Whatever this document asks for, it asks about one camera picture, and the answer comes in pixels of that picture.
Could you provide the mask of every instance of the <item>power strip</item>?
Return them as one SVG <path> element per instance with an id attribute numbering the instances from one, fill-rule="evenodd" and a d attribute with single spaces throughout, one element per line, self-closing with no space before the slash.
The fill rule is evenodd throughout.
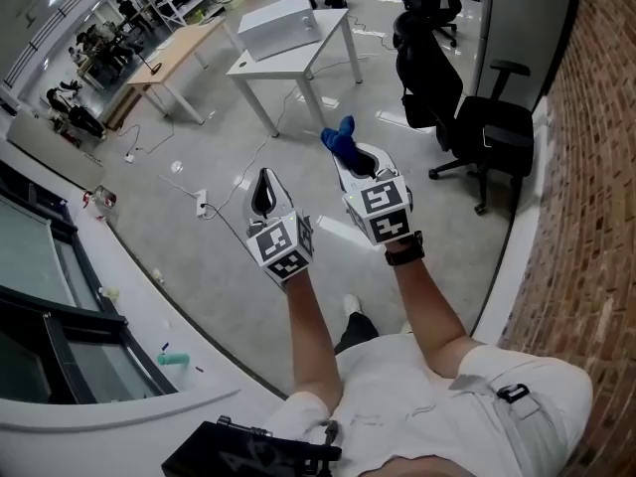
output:
<path id="1" fill-rule="evenodd" d="M 208 190 L 202 189 L 195 194 L 197 195 L 197 217 L 202 218 L 208 211 L 208 207 L 205 206 L 208 203 Z"/>

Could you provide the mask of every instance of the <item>chair armrest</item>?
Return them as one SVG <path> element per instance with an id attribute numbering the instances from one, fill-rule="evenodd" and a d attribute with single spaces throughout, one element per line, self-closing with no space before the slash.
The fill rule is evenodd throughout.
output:
<path id="1" fill-rule="evenodd" d="M 517 148 L 534 148 L 535 145 L 535 139 L 532 136 L 509 131 L 496 125 L 486 125 L 484 126 L 484 146 L 491 148 L 493 142 Z"/>
<path id="2" fill-rule="evenodd" d="M 528 67 L 523 64 L 517 64 L 516 62 L 509 62 L 507 60 L 494 60 L 490 63 L 490 67 L 497 71 L 508 71 L 514 75 L 530 75 L 530 69 Z"/>

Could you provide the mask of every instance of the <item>wristwatch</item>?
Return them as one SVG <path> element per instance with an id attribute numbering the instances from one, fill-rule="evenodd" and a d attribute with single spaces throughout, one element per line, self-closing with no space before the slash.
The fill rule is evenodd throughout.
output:
<path id="1" fill-rule="evenodd" d="M 424 247 L 422 246 L 421 232 L 417 231 L 412 235 L 399 240 L 399 243 L 408 244 L 408 247 L 399 252 L 385 252 L 385 258 L 390 266 L 404 265 L 417 259 L 424 258 Z"/>

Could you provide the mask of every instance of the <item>window frame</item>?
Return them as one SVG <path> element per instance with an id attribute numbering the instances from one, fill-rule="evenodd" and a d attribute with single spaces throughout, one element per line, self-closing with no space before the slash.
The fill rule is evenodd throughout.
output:
<path id="1" fill-rule="evenodd" d="M 157 396 L 176 393 L 177 389 L 159 371 L 154 361 L 134 339 L 127 328 L 126 318 L 117 313 L 110 299 L 99 294 L 101 283 L 81 245 L 78 228 L 73 224 L 67 201 L 32 182 L 2 161 L 0 161 L 0 196 L 51 221 L 53 238 L 70 244 L 73 248 L 83 278 L 100 309 L 97 312 L 52 302 L 0 285 L 0 309 L 2 309 L 5 324 L 11 326 L 11 322 L 15 324 L 18 320 L 30 319 L 30 317 L 33 317 L 33 323 L 39 324 L 38 318 L 42 317 L 48 341 L 31 342 L 26 346 L 30 350 L 40 349 L 40 352 L 36 353 L 48 364 L 47 380 L 51 383 L 51 387 L 55 388 L 55 397 L 52 402 L 66 404 L 97 402 L 71 350 L 70 341 L 75 339 L 69 338 L 68 334 L 75 335 L 78 341 L 121 345 Z M 45 202 L 45 206 L 38 203 L 39 201 Z M 47 209 L 47 204 L 57 210 Z M 42 328 L 38 327 L 38 329 L 38 337 L 42 337 Z M 49 351 L 55 357 L 57 369 L 51 369 L 52 360 Z"/>

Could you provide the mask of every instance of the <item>forearm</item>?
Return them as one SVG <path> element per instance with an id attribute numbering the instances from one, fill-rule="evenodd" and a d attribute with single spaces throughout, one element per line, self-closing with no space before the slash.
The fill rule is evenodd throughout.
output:
<path id="1" fill-rule="evenodd" d="M 296 391 L 316 395 L 331 412 L 340 402 L 342 381 L 309 272 L 291 277 L 286 290 Z"/>
<path id="2" fill-rule="evenodd" d="M 390 244 L 390 251 L 400 249 Z M 432 370 L 445 378 L 455 378 L 463 357 L 479 343 L 466 334 L 450 307 L 418 259 L 394 267 L 406 317 L 417 345 Z"/>

